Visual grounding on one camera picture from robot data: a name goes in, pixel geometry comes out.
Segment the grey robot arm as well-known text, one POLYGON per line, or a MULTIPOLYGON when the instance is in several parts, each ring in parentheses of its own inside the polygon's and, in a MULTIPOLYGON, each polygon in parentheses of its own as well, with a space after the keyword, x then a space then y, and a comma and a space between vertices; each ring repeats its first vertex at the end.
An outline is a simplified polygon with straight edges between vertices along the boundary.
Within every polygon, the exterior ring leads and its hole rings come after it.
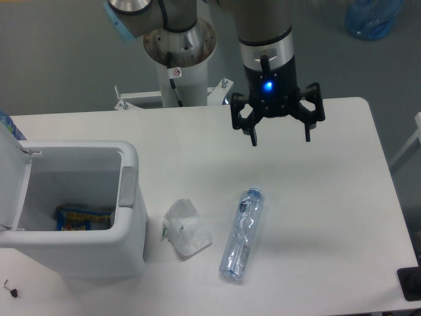
MULTIPOLYGON (((263 118, 291 116, 310 132, 325 119, 318 83, 297 85, 293 34, 287 1, 214 1, 235 22, 248 95, 230 100, 232 126, 257 142, 256 125, 263 118)), ((121 38, 143 38, 147 54, 164 67, 166 84, 176 106, 187 102, 180 80, 189 67, 213 53, 216 34, 198 17, 196 1, 106 1, 112 25, 121 38)))

